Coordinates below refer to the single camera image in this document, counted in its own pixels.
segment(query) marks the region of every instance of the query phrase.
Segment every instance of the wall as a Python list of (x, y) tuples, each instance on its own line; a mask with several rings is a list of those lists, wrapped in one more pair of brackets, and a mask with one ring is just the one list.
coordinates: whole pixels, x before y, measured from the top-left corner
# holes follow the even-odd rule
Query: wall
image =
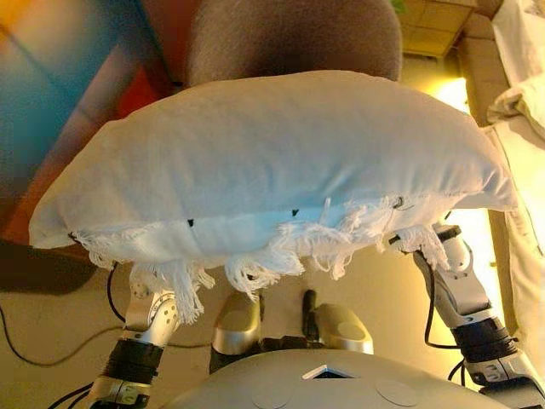
[(26, 244), (50, 183), (109, 119), (170, 92), (138, 2), (15, 0), (0, 7), (0, 228)]

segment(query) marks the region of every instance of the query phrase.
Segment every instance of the bed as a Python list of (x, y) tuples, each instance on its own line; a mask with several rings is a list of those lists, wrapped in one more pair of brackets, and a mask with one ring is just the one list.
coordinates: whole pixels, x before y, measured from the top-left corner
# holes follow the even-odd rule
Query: bed
[(492, 21), (511, 89), (484, 128), (513, 174), (519, 207), (491, 218), (498, 271), (508, 266), (515, 335), (545, 377), (545, 14), (541, 0), (505, 0)]

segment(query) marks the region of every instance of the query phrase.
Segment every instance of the silver metal part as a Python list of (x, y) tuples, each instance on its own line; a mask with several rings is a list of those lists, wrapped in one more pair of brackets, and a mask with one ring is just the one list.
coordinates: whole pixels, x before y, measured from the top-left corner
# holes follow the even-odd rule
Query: silver metal part
[[(449, 328), (473, 324), (496, 318), (486, 291), (473, 271), (473, 253), (460, 235), (443, 243), (449, 260), (450, 269), (437, 266), (433, 271), (435, 278), (435, 308)], [(430, 292), (431, 269), (418, 252), (414, 260), (423, 272), (427, 291)]]
[[(308, 376), (347, 374), (335, 379)], [(290, 349), (238, 360), (165, 409), (506, 409), (486, 396), (370, 354)]]
[(545, 398), (530, 380), (522, 379), (484, 388), (480, 393), (512, 408), (544, 408)]
[(259, 342), (260, 301), (252, 302), (242, 292), (233, 293), (215, 324), (212, 346), (220, 354), (239, 355)]
[(327, 348), (373, 354), (373, 339), (350, 308), (324, 303), (314, 313), (319, 341)]
[(499, 383), (523, 377), (530, 379), (540, 393), (545, 396), (545, 388), (536, 368), (521, 350), (517, 351), (516, 354), (504, 356), (498, 360), (467, 362), (466, 368), (475, 383), (482, 384), (480, 382), (482, 381), (481, 378), (484, 378), (487, 383)]
[(152, 343), (163, 348), (179, 325), (180, 315), (174, 292), (152, 292), (144, 285), (131, 287), (122, 339)]
[(89, 407), (95, 402), (115, 402), (134, 405), (139, 395), (149, 398), (152, 386), (144, 383), (127, 382), (112, 377), (100, 376), (89, 392)]

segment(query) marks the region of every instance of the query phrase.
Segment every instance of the floor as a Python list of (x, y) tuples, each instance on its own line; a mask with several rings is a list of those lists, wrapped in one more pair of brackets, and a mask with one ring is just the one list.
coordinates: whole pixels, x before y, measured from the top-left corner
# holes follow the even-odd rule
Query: floor
[[(407, 58), (404, 61), (403, 82), (425, 92), (433, 93), (440, 88), (438, 84), (456, 78), (456, 64), (452, 59), (437, 62)], [(463, 220), (465, 216), (461, 214), (460, 218)], [(477, 236), (472, 239), (483, 241)], [(487, 268), (491, 262), (493, 254), (489, 248), (483, 253), (481, 264)], [(200, 292), (205, 314), (197, 324), (181, 327), (173, 342), (209, 342), (215, 317), (232, 291), (220, 269), (212, 274), (217, 279), (216, 287)], [(122, 266), (113, 281), (113, 296), (120, 310), (129, 299), (128, 275), (129, 266)], [(119, 325), (106, 300), (106, 277), (105, 270), (97, 269), (85, 285), (63, 296), (1, 293), (0, 303), (19, 351), (33, 360), (54, 360), (68, 354), (91, 334)], [(428, 298), (422, 273), (410, 256), (393, 251), (379, 254), (374, 248), (367, 248), (354, 255), (347, 275), (338, 281), (312, 270), (300, 278), (281, 280), (264, 290), (265, 336), (300, 334), (301, 297), (307, 288), (318, 292), (319, 302), (337, 302), (352, 308), (370, 331), (376, 355), (419, 367), (438, 377), (446, 377), (460, 359), (455, 351), (424, 345)], [(21, 362), (9, 351), (5, 338), (0, 337), (0, 367), (3, 369), (0, 408), (46, 407), (63, 394), (92, 382), (118, 335), (119, 330), (110, 331), (72, 359), (51, 368)], [(448, 329), (439, 320), (434, 322), (433, 340), (452, 342)], [(159, 408), (201, 383), (207, 377), (208, 358), (208, 349), (166, 349), (148, 407)]]

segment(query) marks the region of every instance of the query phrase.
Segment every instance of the electrical cord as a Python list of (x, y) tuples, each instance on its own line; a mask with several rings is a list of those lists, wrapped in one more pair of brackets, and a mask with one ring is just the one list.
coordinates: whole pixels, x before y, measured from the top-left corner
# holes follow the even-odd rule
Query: electrical cord
[(460, 385), (466, 386), (466, 366), (462, 364), (460, 369)]
[(67, 409), (73, 409), (74, 407), (76, 407), (77, 403), (83, 399), (85, 399), (85, 397), (89, 394), (89, 391), (85, 391), (83, 392), (81, 395), (79, 395), (76, 399), (74, 399), (72, 401), (72, 403), (69, 405), (69, 407)]
[(86, 391), (89, 391), (89, 389), (91, 389), (91, 387), (93, 386), (93, 383), (88, 383), (86, 384), (85, 386), (82, 386), (81, 388), (79, 389), (76, 389), (72, 392), (70, 392), (69, 394), (66, 394), (64, 395), (62, 398), (59, 398), (58, 400), (56, 400), (51, 406), (48, 407), (48, 409), (55, 409), (56, 407), (58, 407), (61, 403), (69, 400), (70, 398), (72, 398), (73, 396), (76, 396), (77, 394), (81, 394), (82, 392), (86, 392)]
[(428, 347), (437, 349), (460, 349), (457, 345), (441, 345), (438, 343), (431, 343), (429, 340), (429, 334), (432, 330), (433, 323), (433, 310), (435, 308), (435, 275), (430, 269), (430, 289), (429, 289), (429, 309), (427, 311), (426, 330), (424, 331), (424, 342)]
[(454, 375), (456, 375), (456, 373), (458, 372), (458, 370), (460, 370), (460, 385), (466, 386), (466, 366), (463, 365), (463, 361), (464, 359), (462, 359), (456, 364), (454, 368), (452, 368), (452, 371), (450, 371), (449, 373), (448, 379), (449, 381), (451, 381)]
[(112, 312), (115, 314), (116, 317), (118, 317), (123, 323), (125, 322), (125, 317), (119, 313), (118, 309), (116, 308), (115, 304), (113, 303), (112, 298), (112, 279), (113, 279), (113, 273), (118, 268), (119, 263), (115, 262), (113, 265), (112, 271), (108, 275), (108, 281), (106, 282), (106, 295), (108, 296), (108, 303), (110, 304), (110, 308), (112, 309)]
[(456, 366), (455, 366), (454, 368), (452, 368), (452, 371), (450, 371), (449, 376), (447, 377), (447, 379), (448, 379), (449, 381), (451, 381), (452, 378), (453, 378), (453, 377), (456, 375), (456, 373), (458, 372), (458, 370), (459, 370), (460, 368), (462, 368), (462, 367), (463, 367), (463, 360), (461, 360), (460, 362), (458, 362), (458, 363), (456, 364)]
[(9, 336), (9, 331), (8, 331), (8, 322), (6, 320), (6, 315), (5, 313), (3, 312), (3, 309), (2, 309), (2, 306), (0, 305), (0, 315), (2, 315), (2, 324), (3, 324), (3, 333), (4, 335), (6, 336), (6, 341), (8, 342), (8, 346), (9, 346), (9, 349), (11, 349), (11, 352), (14, 353), (14, 355), (19, 358), (20, 360), (22, 360), (23, 362), (29, 364), (29, 365), (33, 365), (33, 366), (39, 366), (39, 367), (42, 367), (42, 368), (50, 368), (52, 366), (57, 366), (57, 365), (60, 365), (62, 364), (63, 362), (66, 362), (67, 360), (69, 360), (71, 357), (73, 357), (74, 355), (76, 355), (79, 351), (81, 351), (88, 343), (90, 343), (91, 341), (95, 340), (96, 338), (98, 338), (99, 336), (103, 335), (103, 334), (106, 334), (107, 332), (110, 332), (110, 331), (114, 331), (114, 330), (121, 330), (122, 328), (120, 326), (111, 326), (109, 328), (105, 328), (104, 330), (101, 330), (101, 331), (98, 331), (96, 332), (94, 335), (90, 336), (89, 338), (87, 338), (85, 341), (83, 341), (77, 348), (75, 348), (70, 354), (58, 359), (58, 360), (53, 360), (51, 362), (38, 362), (38, 361), (35, 361), (35, 360), (30, 360), (28, 358), (26, 358), (23, 354), (21, 354), (19, 351), (17, 351), (17, 349), (15, 348), (12, 340), (11, 340), (11, 337)]

